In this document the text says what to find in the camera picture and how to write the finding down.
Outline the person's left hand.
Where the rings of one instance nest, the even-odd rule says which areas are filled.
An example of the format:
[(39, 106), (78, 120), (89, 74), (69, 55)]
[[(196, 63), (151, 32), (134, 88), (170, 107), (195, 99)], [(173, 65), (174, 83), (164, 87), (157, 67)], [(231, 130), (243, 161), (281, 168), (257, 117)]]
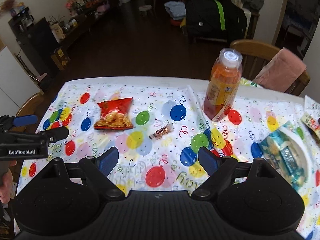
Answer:
[(0, 187), (1, 202), (7, 204), (10, 200), (13, 176), (10, 169), (2, 177), (3, 185)]

